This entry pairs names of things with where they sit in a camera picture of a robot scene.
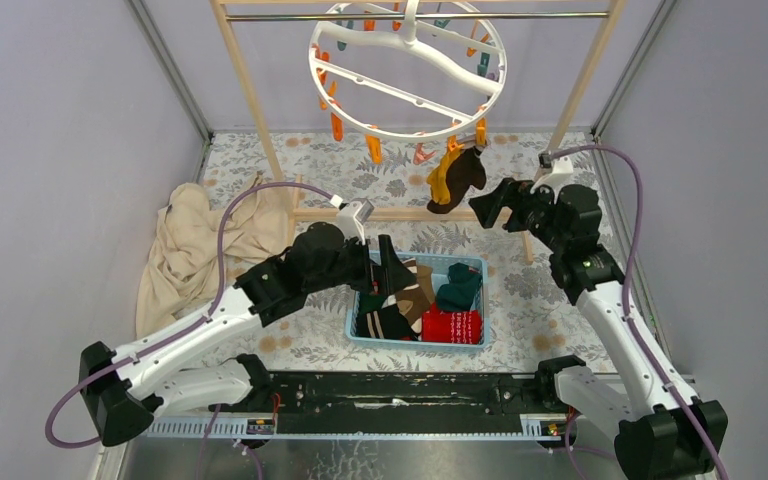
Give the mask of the dark teal sock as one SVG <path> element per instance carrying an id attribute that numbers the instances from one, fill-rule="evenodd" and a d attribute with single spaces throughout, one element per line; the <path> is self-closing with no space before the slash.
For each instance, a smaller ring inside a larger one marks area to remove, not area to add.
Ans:
<path id="1" fill-rule="evenodd" d="M 436 292 L 436 305 L 444 312 L 467 312 L 472 309 L 481 289 L 481 272 L 464 263 L 455 263 L 448 269 L 448 282 Z"/>

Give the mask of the light blue plastic basket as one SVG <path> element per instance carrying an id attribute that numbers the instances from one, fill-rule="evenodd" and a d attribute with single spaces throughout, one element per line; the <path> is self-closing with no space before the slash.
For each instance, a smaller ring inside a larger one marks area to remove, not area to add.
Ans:
<path id="1" fill-rule="evenodd" d="M 399 258 L 416 279 L 389 297 L 357 294 L 346 320 L 350 340 L 440 353 L 477 353 L 491 343 L 483 259 L 421 253 Z"/>

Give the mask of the brown striped sock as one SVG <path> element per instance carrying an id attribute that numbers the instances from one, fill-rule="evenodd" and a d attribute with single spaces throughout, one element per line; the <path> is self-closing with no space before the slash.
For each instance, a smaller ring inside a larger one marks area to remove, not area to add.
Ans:
<path id="1" fill-rule="evenodd" d="M 422 318 L 431 304 L 417 283 L 389 296 L 386 302 L 386 306 L 398 307 L 399 313 L 417 334 L 422 331 Z"/>

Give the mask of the tan brown sock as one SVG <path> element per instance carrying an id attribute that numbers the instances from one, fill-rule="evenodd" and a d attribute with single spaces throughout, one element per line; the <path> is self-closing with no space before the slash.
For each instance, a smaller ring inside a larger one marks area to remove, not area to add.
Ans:
<path id="1" fill-rule="evenodd" d="M 430 303 L 434 303 L 435 290 L 432 283 L 433 269 L 431 267 L 419 264 L 416 258 L 408 258 L 403 262 L 403 265 L 416 275 L 419 288 L 427 300 Z"/>

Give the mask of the black sock with beige stripes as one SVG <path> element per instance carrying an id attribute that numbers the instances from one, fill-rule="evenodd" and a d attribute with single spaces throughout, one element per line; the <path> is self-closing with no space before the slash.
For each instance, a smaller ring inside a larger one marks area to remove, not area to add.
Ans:
<path id="1" fill-rule="evenodd" d="M 417 341 L 419 336 L 396 305 L 360 313 L 355 318 L 356 335 L 364 338 Z"/>

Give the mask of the dark green sock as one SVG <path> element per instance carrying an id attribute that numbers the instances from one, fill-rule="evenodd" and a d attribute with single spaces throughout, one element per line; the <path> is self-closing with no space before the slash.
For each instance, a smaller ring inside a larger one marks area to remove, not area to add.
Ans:
<path id="1" fill-rule="evenodd" d="M 387 296 L 360 293 L 357 300 L 357 314 L 364 316 L 386 306 Z"/>

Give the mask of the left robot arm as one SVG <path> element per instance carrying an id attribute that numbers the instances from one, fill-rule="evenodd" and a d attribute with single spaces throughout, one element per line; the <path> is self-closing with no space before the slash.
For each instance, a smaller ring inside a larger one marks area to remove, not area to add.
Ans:
<path id="1" fill-rule="evenodd" d="M 238 276 L 208 304 L 139 341 L 115 349 L 101 341 L 80 354 L 80 395 L 99 442 L 130 441 L 164 414 L 213 404 L 256 411 L 269 401 L 266 371 L 252 359 L 237 366 L 190 369 L 188 363 L 233 335 L 264 328 L 299 311 L 307 297 L 347 286 L 391 296 L 416 281 L 387 235 L 372 258 L 361 239 L 317 222 L 294 243 Z"/>

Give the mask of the dark brown sock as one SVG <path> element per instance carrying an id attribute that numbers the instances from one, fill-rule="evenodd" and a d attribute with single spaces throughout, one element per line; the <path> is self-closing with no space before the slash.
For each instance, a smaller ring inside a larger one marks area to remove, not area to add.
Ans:
<path id="1" fill-rule="evenodd" d="M 487 174 L 481 161 L 483 149 L 471 147 L 462 150 L 459 158 L 451 166 L 447 175 L 447 185 L 451 192 L 451 203 L 439 205 L 431 199 L 427 209 L 434 214 L 448 214 L 464 199 L 470 187 L 483 190 L 487 183 Z"/>

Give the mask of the white round clip hanger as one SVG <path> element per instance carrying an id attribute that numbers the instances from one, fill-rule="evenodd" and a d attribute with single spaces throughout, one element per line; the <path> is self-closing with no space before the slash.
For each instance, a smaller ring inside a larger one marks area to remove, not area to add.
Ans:
<path id="1" fill-rule="evenodd" d="M 334 139 L 351 129 L 372 143 L 484 127 L 509 66 L 498 29 L 465 2 L 427 13 L 417 1 L 335 4 L 315 24 L 307 60 Z"/>

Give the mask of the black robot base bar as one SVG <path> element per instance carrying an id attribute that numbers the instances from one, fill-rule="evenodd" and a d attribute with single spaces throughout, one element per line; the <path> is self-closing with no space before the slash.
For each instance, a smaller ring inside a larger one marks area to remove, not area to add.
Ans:
<path id="1" fill-rule="evenodd" d="M 263 414 L 290 435 L 529 436 L 526 420 L 562 425 L 568 408 L 552 384 L 575 355 L 539 363 L 533 374 L 269 371 L 252 355 L 253 390 L 223 406 Z"/>

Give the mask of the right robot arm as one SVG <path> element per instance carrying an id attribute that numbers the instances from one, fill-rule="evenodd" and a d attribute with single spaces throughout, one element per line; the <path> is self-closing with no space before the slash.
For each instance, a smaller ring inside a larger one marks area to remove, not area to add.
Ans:
<path id="1" fill-rule="evenodd" d="M 597 192 L 578 184 L 554 192 L 505 178 L 468 204 L 484 228 L 509 209 L 504 230 L 527 231 L 550 250 L 553 280 L 597 333 L 625 389 L 617 392 L 567 356 L 539 364 L 537 405 L 549 412 L 569 406 L 587 418 L 612 441 L 629 479 L 715 470 L 728 416 L 720 402 L 701 399 L 646 328 L 621 267 L 600 242 Z"/>

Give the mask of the red patterned sock pair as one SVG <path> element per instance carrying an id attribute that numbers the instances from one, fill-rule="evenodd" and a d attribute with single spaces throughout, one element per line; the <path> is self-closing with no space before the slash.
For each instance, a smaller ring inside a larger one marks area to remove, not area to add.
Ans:
<path id="1" fill-rule="evenodd" d="M 433 304 L 421 322 L 424 342 L 478 345 L 483 340 L 483 319 L 477 310 L 447 312 Z"/>

